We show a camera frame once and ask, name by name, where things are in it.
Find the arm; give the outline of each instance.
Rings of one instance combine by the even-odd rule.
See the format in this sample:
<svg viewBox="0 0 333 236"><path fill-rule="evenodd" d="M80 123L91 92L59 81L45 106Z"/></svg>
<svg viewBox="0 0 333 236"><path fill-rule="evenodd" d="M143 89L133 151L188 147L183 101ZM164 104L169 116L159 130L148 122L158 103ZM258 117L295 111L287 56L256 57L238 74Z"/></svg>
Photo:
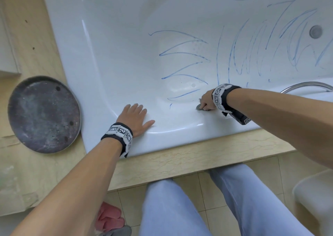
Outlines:
<svg viewBox="0 0 333 236"><path fill-rule="evenodd" d="M143 134L154 120L143 125L147 110L138 104L125 106L117 122L129 126L133 137ZM108 190L122 144L102 139L50 194L19 224L17 235L88 235Z"/></svg>
<svg viewBox="0 0 333 236"><path fill-rule="evenodd" d="M216 108L212 92L202 96L204 110ZM333 103L239 88L227 95L227 104L312 160L333 168Z"/></svg>

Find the white bathtub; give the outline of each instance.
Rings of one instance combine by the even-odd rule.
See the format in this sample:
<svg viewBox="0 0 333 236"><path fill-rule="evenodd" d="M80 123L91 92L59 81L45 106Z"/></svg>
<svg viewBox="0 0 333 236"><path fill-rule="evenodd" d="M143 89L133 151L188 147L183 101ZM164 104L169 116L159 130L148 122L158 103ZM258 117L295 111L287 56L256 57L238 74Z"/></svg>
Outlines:
<svg viewBox="0 0 333 236"><path fill-rule="evenodd" d="M70 88L82 107L91 150L126 104L154 126L139 155L256 129L220 112L196 111L221 83L281 91L333 85L333 0L45 0ZM319 39L309 30L323 28ZM295 91L333 101L319 88Z"/></svg>

